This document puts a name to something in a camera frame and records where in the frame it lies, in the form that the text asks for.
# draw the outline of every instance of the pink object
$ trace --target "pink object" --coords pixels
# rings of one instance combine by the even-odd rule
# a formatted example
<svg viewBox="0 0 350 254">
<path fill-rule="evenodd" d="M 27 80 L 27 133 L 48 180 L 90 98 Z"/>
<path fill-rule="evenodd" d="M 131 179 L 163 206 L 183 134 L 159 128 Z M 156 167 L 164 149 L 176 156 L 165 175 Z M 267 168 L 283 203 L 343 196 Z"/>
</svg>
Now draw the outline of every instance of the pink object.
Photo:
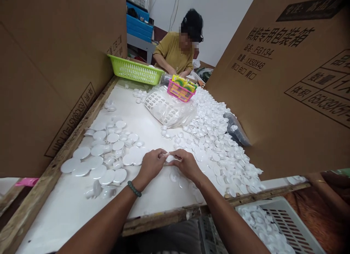
<svg viewBox="0 0 350 254">
<path fill-rule="evenodd" d="M 196 91 L 194 93 L 188 91 L 187 89 L 183 88 L 182 86 L 179 86 L 171 80 L 169 80 L 167 92 L 168 94 L 175 96 L 177 99 L 180 99 L 182 102 L 185 103 L 187 103 L 191 99 L 191 97 L 196 93 Z"/>
<path fill-rule="evenodd" d="M 22 186 L 34 187 L 38 180 L 39 178 L 25 177 L 21 181 L 17 182 L 15 184 L 15 187 L 22 187 Z"/>
</svg>

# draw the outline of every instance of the cardboard box flap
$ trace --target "cardboard box flap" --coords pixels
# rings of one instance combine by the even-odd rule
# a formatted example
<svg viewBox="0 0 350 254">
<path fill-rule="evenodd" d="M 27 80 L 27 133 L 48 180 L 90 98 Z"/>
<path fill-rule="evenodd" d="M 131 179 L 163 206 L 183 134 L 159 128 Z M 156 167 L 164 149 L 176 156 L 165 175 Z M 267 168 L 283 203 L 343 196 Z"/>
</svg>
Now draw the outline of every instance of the cardboard box flap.
<svg viewBox="0 0 350 254">
<path fill-rule="evenodd" d="M 349 167 L 348 14 L 342 0 L 254 0 L 206 84 L 261 179 Z"/>
<path fill-rule="evenodd" d="M 125 0 L 0 2 L 0 177 L 40 177 L 127 56 Z"/>
</svg>

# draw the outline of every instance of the black hair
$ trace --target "black hair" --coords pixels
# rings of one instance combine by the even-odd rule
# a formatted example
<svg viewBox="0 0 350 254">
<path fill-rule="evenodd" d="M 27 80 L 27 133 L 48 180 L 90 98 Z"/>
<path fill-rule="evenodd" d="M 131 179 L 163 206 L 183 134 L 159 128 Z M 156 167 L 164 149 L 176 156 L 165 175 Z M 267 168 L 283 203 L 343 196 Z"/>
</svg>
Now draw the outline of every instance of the black hair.
<svg viewBox="0 0 350 254">
<path fill-rule="evenodd" d="M 190 9 L 181 23 L 181 33 L 187 33 L 193 42 L 202 42 L 203 18 L 195 9 Z"/>
</svg>

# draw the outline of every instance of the green bead bracelet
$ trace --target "green bead bracelet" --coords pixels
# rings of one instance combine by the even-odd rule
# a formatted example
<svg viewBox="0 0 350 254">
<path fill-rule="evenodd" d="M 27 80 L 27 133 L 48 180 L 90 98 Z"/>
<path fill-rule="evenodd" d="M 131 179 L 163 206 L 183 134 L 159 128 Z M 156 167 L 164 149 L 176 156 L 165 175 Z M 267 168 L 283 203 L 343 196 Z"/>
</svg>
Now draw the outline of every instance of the green bead bracelet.
<svg viewBox="0 0 350 254">
<path fill-rule="evenodd" d="M 132 192 L 134 192 L 136 196 L 138 196 L 139 198 L 142 196 L 141 192 L 137 191 L 137 189 L 134 187 L 130 180 L 128 181 L 128 186 L 131 188 Z"/>
</svg>

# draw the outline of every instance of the blue storage bin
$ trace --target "blue storage bin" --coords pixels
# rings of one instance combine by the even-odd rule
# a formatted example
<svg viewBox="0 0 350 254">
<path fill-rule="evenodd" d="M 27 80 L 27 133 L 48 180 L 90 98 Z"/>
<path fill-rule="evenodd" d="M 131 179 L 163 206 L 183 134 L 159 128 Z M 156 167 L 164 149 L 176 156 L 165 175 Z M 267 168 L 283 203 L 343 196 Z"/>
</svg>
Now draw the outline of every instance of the blue storage bin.
<svg viewBox="0 0 350 254">
<path fill-rule="evenodd" d="M 135 26 L 135 25 L 132 25 L 130 23 L 127 22 L 127 28 L 130 28 L 130 29 L 133 29 L 134 31 L 140 33 L 140 34 L 143 34 L 144 36 L 147 36 L 149 38 L 152 37 L 152 33 L 151 32 L 148 32 L 146 30 L 143 30 L 141 27 L 138 27 L 138 26 Z"/>
<path fill-rule="evenodd" d="M 136 26 L 136 27 L 140 27 L 141 29 L 152 33 L 153 32 L 153 26 L 150 24 L 147 24 L 145 22 L 142 22 L 130 15 L 127 15 L 127 23 L 129 23 L 130 25 Z"/>
<path fill-rule="evenodd" d="M 135 11 L 136 11 L 137 15 L 139 16 L 139 18 L 142 17 L 145 21 L 149 22 L 149 13 L 147 13 L 144 10 L 141 10 L 139 7 L 133 5 L 133 4 L 129 3 L 129 2 L 127 2 L 127 7 L 130 8 L 130 9 L 131 8 L 135 9 Z"/>
<path fill-rule="evenodd" d="M 151 37 L 147 37 L 147 36 L 145 36 L 145 35 L 137 32 L 137 31 L 135 31 L 133 28 L 128 27 L 128 26 L 127 26 L 127 33 L 131 34 L 133 36 L 136 36 L 136 37 L 138 37 L 138 38 L 140 38 L 140 39 L 142 39 L 142 40 L 144 40 L 146 42 L 149 42 L 149 43 L 152 42 L 152 38 Z"/>
</svg>

